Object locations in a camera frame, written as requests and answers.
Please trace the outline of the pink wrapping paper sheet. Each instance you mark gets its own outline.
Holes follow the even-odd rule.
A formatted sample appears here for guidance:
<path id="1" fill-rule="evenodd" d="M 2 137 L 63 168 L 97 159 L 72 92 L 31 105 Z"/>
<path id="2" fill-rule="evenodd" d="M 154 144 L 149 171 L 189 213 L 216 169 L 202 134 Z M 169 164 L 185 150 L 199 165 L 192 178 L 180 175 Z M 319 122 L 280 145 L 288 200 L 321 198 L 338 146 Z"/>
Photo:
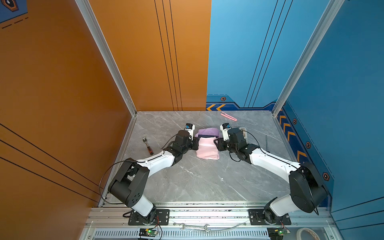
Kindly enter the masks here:
<path id="1" fill-rule="evenodd" d="M 200 129 L 195 137 L 199 140 L 199 147 L 196 150 L 198 158 L 204 160 L 218 160 L 220 158 L 219 150 L 214 143 L 214 140 L 220 137 L 219 129 Z"/>

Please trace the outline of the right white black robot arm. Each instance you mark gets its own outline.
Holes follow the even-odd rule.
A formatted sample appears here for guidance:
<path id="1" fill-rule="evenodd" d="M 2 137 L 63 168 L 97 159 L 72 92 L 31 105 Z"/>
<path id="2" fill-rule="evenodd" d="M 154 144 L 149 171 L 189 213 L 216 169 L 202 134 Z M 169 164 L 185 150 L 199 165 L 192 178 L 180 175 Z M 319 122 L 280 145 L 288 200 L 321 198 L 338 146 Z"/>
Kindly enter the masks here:
<path id="1" fill-rule="evenodd" d="M 310 162 L 298 163 L 268 153 L 259 145 L 247 143 L 243 131 L 220 126 L 222 137 L 214 140 L 220 152 L 235 154 L 240 161 L 259 166 L 289 183 L 290 193 L 269 201 L 263 210 L 263 219 L 269 225 L 277 224 L 288 213 L 302 211 L 318 214 L 318 206 L 329 195 L 321 175 Z"/>

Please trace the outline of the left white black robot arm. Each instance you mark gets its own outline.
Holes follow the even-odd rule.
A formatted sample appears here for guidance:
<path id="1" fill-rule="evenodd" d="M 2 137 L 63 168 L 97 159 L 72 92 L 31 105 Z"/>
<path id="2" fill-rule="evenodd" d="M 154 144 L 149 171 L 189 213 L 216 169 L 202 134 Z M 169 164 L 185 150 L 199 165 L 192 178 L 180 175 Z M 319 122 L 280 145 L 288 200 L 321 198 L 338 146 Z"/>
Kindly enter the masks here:
<path id="1" fill-rule="evenodd" d="M 193 135 L 193 130 L 180 130 L 175 140 L 152 158 L 125 160 L 110 182 L 109 193 L 139 214 L 145 223 L 152 223 L 157 207 L 144 195 L 148 178 L 177 164 L 189 150 L 198 150 L 198 140 Z"/>

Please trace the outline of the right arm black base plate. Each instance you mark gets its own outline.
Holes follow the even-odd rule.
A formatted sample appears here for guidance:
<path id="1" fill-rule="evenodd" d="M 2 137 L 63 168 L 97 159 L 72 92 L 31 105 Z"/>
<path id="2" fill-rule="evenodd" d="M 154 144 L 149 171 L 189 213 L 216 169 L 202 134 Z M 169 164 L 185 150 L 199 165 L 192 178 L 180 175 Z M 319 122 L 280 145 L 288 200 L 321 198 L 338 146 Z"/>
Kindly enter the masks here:
<path id="1" fill-rule="evenodd" d="M 280 224 L 289 226 L 292 224 L 291 218 L 288 214 L 278 217 L 272 212 L 264 209 L 249 209 L 248 214 L 252 226 Z"/>

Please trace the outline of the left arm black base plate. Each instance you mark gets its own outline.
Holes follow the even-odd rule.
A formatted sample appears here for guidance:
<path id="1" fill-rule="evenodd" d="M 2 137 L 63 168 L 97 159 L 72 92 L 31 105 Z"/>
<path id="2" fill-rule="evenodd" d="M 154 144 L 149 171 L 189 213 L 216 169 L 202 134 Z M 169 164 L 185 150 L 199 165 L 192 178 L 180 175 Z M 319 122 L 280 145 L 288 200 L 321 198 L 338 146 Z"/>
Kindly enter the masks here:
<path id="1" fill-rule="evenodd" d="M 144 217 L 138 212 L 134 211 L 130 214 L 128 225 L 129 226 L 144 226 L 156 225 L 167 226 L 170 220 L 169 209 L 155 209 L 151 211 L 148 216 Z"/>

